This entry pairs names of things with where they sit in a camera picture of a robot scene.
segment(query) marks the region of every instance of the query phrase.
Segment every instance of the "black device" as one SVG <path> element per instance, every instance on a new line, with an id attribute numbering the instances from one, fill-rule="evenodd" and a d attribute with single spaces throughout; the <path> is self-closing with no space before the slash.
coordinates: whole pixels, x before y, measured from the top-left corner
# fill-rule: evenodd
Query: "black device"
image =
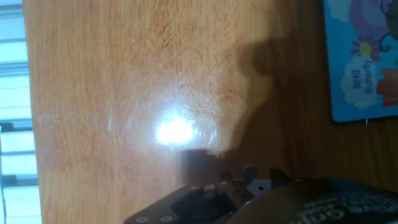
<path id="1" fill-rule="evenodd" d="M 124 224 L 388 223 L 398 224 L 398 194 L 348 180 L 297 180 L 271 170 L 258 179 L 222 171 L 205 188 L 184 186 L 128 218 Z"/>

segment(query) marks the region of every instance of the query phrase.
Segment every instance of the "wood grain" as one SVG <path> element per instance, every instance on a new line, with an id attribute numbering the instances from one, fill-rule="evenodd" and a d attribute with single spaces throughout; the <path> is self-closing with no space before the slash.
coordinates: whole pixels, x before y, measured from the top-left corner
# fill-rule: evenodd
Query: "wood grain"
<path id="1" fill-rule="evenodd" d="M 331 122 L 322 10 L 301 0 L 24 1 L 43 223 L 122 223 L 248 164 L 263 178 L 279 168 L 398 190 L 398 120 Z M 174 110 L 194 121 L 194 141 L 156 139 Z"/>

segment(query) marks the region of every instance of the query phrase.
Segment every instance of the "screw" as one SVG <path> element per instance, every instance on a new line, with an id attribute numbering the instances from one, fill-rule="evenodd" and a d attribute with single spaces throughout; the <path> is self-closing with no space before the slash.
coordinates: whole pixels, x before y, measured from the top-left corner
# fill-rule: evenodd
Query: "screw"
<path id="1" fill-rule="evenodd" d="M 162 218 L 160 219 L 161 222 L 171 222 L 172 220 L 173 220 L 172 217 L 162 217 Z"/>
<path id="2" fill-rule="evenodd" d="M 138 223 L 144 223 L 144 222 L 146 222 L 146 221 L 148 221 L 148 218 L 147 218 L 147 217 L 140 217 L 140 218 L 137 218 L 137 219 L 136 219 L 136 222 L 138 222 Z"/>

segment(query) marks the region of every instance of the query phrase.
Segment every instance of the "window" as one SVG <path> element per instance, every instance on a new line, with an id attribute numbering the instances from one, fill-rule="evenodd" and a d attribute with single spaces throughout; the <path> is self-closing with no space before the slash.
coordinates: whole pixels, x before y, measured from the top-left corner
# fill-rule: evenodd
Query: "window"
<path id="1" fill-rule="evenodd" d="M 41 224 L 22 0 L 0 1 L 0 224 Z"/>

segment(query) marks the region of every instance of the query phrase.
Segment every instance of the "book cover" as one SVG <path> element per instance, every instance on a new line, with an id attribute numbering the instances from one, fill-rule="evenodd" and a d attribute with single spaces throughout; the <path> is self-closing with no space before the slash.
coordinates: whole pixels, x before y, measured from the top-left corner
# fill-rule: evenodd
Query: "book cover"
<path id="1" fill-rule="evenodd" d="M 398 115 L 398 0 L 324 0 L 333 119 Z"/>

